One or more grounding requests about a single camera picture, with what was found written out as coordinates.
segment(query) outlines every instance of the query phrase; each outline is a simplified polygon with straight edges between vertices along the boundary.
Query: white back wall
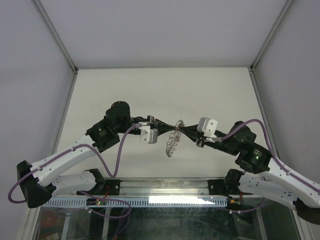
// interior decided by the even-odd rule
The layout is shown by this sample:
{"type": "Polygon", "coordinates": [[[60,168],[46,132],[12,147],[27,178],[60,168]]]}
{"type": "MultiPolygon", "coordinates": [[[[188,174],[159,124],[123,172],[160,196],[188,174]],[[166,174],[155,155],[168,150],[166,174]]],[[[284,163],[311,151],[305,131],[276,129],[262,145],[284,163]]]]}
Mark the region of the white back wall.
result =
{"type": "MultiPolygon", "coordinates": [[[[246,68],[143,68],[80,70],[63,127],[59,149],[73,143],[102,120],[116,101],[130,105],[132,117],[153,115],[174,125],[182,119],[187,126],[201,117],[216,119],[218,130],[227,133],[235,122],[261,119],[260,110],[246,68]]],[[[251,124],[257,142],[265,145],[258,124],[251,124]]],[[[141,144],[129,135],[124,143],[118,177],[225,177],[237,168],[236,157],[205,147],[199,148],[182,136],[173,156],[165,149],[170,133],[156,144],[141,144]]],[[[119,144],[102,153],[114,171],[119,144]]],[[[97,157],[87,159],[65,174],[99,168],[97,157]]]]}
{"type": "Polygon", "coordinates": [[[249,66],[286,0],[41,0],[79,68],[249,66]]]}
{"type": "Polygon", "coordinates": [[[0,32],[0,233],[13,240],[27,207],[8,201],[16,166],[51,154],[72,72],[31,1],[1,1],[0,32]]]}

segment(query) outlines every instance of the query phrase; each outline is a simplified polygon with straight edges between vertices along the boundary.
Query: white wall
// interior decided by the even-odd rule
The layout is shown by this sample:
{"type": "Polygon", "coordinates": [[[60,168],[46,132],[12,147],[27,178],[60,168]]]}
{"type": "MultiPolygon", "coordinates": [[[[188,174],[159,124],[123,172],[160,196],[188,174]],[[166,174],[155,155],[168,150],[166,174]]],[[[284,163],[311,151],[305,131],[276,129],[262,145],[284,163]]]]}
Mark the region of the white wall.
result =
{"type": "Polygon", "coordinates": [[[318,0],[295,1],[256,70],[282,160],[318,183],[319,9],[318,0]]]}
{"type": "MultiPolygon", "coordinates": [[[[130,105],[131,116],[153,115],[174,125],[182,119],[190,126],[201,117],[216,119],[218,129],[228,132],[235,122],[261,119],[246,68],[141,68],[80,70],[63,127],[59,149],[65,148],[103,119],[116,101],[130,105]]],[[[264,144],[258,124],[251,124],[264,144]]],[[[237,168],[235,157],[209,147],[199,148],[182,136],[171,158],[165,153],[169,133],[157,144],[140,144],[129,135],[123,147],[118,177],[225,177],[237,168]]],[[[112,172],[118,147],[102,156],[112,172]]],[[[90,168],[106,171],[97,157],[87,159],[67,173],[90,168]]]]}
{"type": "Polygon", "coordinates": [[[286,0],[41,0],[79,68],[249,66],[286,0]]]}
{"type": "Polygon", "coordinates": [[[31,1],[1,1],[0,33],[0,233],[13,240],[26,209],[7,198],[16,166],[50,154],[72,72],[31,1]]]}

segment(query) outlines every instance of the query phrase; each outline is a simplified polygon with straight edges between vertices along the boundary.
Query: metal frame edge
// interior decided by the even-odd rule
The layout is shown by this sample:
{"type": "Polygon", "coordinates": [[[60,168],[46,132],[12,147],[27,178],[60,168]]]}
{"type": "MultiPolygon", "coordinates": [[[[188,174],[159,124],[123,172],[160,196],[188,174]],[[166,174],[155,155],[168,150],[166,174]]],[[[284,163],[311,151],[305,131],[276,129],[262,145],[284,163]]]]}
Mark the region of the metal frame edge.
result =
{"type": "MultiPolygon", "coordinates": [[[[64,127],[64,123],[65,123],[65,120],[67,117],[67,112],[68,112],[68,108],[70,105],[72,93],[75,88],[77,76],[78,76],[78,71],[72,73],[72,80],[70,81],[70,84],[69,84],[69,91],[68,91],[67,97],[64,101],[64,107],[62,110],[62,114],[60,117],[60,121],[59,121],[57,130],[56,130],[54,143],[52,145],[50,154],[55,153],[58,149],[59,140],[60,140],[61,133],[62,133],[62,130],[64,127]]],[[[33,235],[34,235],[34,232],[35,232],[35,229],[37,226],[37,220],[38,220],[40,210],[41,210],[41,207],[28,208],[26,206],[24,218],[22,220],[22,223],[21,223],[20,228],[18,230],[18,234],[16,236],[17,240],[32,240],[33,239],[33,235]]]]}
{"type": "Polygon", "coordinates": [[[258,223],[259,223],[261,240],[268,240],[266,228],[265,228],[265,224],[264,224],[264,219],[263,219],[262,213],[261,213],[261,209],[258,208],[255,212],[256,212],[256,217],[257,217],[258,223]]]}
{"type": "Polygon", "coordinates": [[[297,212],[292,211],[296,227],[298,229],[301,240],[316,240],[314,232],[311,229],[310,223],[301,219],[297,212]]]}
{"type": "Polygon", "coordinates": [[[243,65],[177,65],[177,66],[78,66],[79,70],[109,70],[109,69],[192,69],[192,68],[249,68],[249,64],[243,65]]]}
{"type": "Polygon", "coordinates": [[[249,72],[249,75],[251,78],[255,97],[257,99],[257,102],[258,102],[258,105],[260,108],[260,112],[261,112],[262,119],[263,119],[263,122],[264,122],[264,125],[266,128],[268,137],[269,137],[270,144],[271,144],[272,149],[274,150],[275,154],[279,157],[279,151],[277,148],[276,139],[275,139],[275,136],[272,131],[271,123],[270,123],[269,117],[268,117],[268,111],[266,108],[266,104],[265,104],[261,89],[260,89],[259,84],[257,82],[255,73],[252,71],[252,69],[250,67],[248,67],[248,72],[249,72]]]}
{"type": "Polygon", "coordinates": [[[259,65],[261,59],[267,52],[269,46],[271,45],[272,41],[274,40],[275,36],[278,33],[278,30],[280,29],[280,26],[282,25],[285,17],[287,16],[289,10],[291,9],[291,6],[293,5],[295,0],[286,0],[283,8],[281,9],[278,17],[276,18],[271,30],[269,31],[259,53],[257,54],[253,64],[252,64],[252,71],[254,72],[257,66],[259,65]]]}
{"type": "Polygon", "coordinates": [[[54,42],[56,43],[57,47],[59,48],[60,52],[62,53],[64,59],[66,60],[66,62],[68,63],[68,65],[70,66],[70,68],[72,69],[72,71],[74,73],[77,72],[77,67],[74,63],[74,61],[72,60],[70,54],[67,51],[66,46],[64,45],[64,43],[62,42],[55,26],[53,25],[52,21],[50,20],[44,6],[41,3],[41,0],[31,0],[35,9],[38,11],[40,17],[43,20],[44,25],[46,26],[46,28],[48,29],[49,33],[52,36],[52,39],[54,40],[54,42]]]}

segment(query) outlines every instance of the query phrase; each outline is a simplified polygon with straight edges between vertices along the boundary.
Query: metal spring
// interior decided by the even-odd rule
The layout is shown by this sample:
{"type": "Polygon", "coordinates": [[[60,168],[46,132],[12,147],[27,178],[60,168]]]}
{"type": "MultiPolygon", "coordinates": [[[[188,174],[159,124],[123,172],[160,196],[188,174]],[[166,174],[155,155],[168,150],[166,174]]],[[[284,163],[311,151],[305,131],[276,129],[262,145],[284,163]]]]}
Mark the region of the metal spring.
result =
{"type": "Polygon", "coordinates": [[[180,142],[182,133],[179,131],[179,128],[184,126],[186,126],[184,124],[184,121],[177,121],[175,124],[174,132],[170,134],[168,141],[166,141],[165,153],[169,158],[171,158],[174,150],[176,150],[178,142],[180,142]]]}

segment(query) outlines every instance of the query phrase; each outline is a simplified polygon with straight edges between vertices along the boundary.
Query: black bracket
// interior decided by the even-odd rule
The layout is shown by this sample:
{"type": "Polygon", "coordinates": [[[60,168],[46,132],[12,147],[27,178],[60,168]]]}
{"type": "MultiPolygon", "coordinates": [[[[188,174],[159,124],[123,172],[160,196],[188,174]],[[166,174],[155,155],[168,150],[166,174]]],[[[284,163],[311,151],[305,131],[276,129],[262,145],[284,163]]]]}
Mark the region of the black bracket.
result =
{"type": "MultiPolygon", "coordinates": [[[[241,191],[236,188],[227,188],[225,186],[225,179],[210,179],[208,182],[208,190],[209,195],[223,195],[232,199],[233,197],[230,195],[239,195],[241,191]]],[[[244,192],[243,195],[252,195],[251,193],[244,192]]]]}
{"type": "Polygon", "coordinates": [[[209,195],[223,195],[232,199],[232,197],[229,196],[228,189],[224,185],[224,179],[211,179],[207,182],[209,195]]]}
{"type": "MultiPolygon", "coordinates": [[[[99,192],[92,192],[92,191],[86,191],[86,193],[90,195],[97,195],[97,196],[104,196],[108,193],[108,196],[119,196],[120,195],[120,188],[121,188],[121,180],[119,179],[110,179],[105,178],[105,183],[103,188],[99,192]]],[[[83,195],[81,192],[77,191],[77,195],[83,195]]]]}
{"type": "Polygon", "coordinates": [[[106,195],[109,191],[108,196],[119,196],[121,188],[121,180],[118,179],[105,179],[104,188],[101,191],[100,195],[106,195]]]}

